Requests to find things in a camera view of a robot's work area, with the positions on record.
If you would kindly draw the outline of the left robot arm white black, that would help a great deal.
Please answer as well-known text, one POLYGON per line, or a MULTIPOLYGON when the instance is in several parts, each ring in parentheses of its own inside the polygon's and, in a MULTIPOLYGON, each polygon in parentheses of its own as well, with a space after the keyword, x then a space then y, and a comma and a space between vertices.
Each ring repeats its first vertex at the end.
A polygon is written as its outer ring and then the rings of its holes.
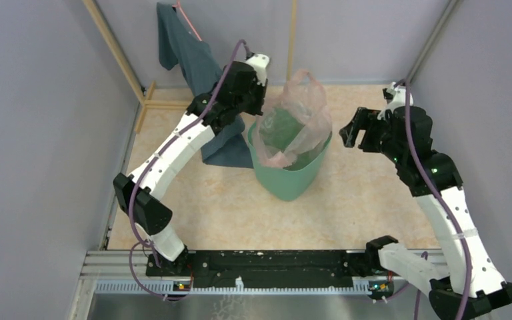
POLYGON ((175 176, 203 146, 230 133, 241 113, 261 115, 267 89, 270 58, 254 54, 225 66, 221 79, 208 93, 196 96, 170 136, 129 175, 113 180, 119 206, 134 230, 147 236, 147 244, 162 256, 170 275, 186 270, 185 245, 171 226, 172 211, 162 204, 175 176))

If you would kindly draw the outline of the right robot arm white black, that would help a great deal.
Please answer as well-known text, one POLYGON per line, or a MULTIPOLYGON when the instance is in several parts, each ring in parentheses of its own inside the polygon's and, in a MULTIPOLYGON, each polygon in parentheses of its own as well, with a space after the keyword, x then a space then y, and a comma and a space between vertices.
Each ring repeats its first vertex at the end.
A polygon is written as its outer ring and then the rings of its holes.
POLYGON ((428 218, 446 266, 439 268, 386 235, 365 246, 364 265, 398 274, 426 295, 440 319, 474 319, 512 304, 512 283, 494 266, 465 200, 454 161, 432 148, 432 119, 420 107, 360 107, 339 131, 346 147, 380 153, 428 218))

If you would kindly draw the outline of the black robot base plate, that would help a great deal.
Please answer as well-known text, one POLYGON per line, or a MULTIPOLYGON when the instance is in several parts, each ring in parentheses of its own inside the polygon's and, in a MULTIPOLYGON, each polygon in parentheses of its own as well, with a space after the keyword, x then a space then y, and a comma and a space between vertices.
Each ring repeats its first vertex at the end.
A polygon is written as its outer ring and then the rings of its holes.
POLYGON ((359 280, 382 283, 397 274, 375 266, 361 250, 189 250, 175 261, 150 255, 148 277, 191 280, 195 289, 350 288, 359 280))

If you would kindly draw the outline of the pink plastic trash bag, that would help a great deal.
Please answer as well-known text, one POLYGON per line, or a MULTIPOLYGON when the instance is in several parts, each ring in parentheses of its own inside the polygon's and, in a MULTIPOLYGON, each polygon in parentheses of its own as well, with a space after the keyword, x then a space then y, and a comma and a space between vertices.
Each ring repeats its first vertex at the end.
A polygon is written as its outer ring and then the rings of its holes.
POLYGON ((319 156, 331 132, 325 88, 300 69, 279 95, 266 99, 250 138, 260 164, 296 171, 319 156))

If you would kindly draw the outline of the green plastic trash bin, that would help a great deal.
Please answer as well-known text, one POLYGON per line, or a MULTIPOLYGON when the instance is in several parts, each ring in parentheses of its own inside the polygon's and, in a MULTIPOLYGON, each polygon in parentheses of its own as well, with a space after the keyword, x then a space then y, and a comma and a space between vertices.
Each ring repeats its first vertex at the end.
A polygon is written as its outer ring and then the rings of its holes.
POLYGON ((256 120, 247 134, 255 176, 260 184, 282 201, 301 196, 315 180, 333 133, 316 131, 316 116, 301 121, 284 109, 274 109, 256 120))

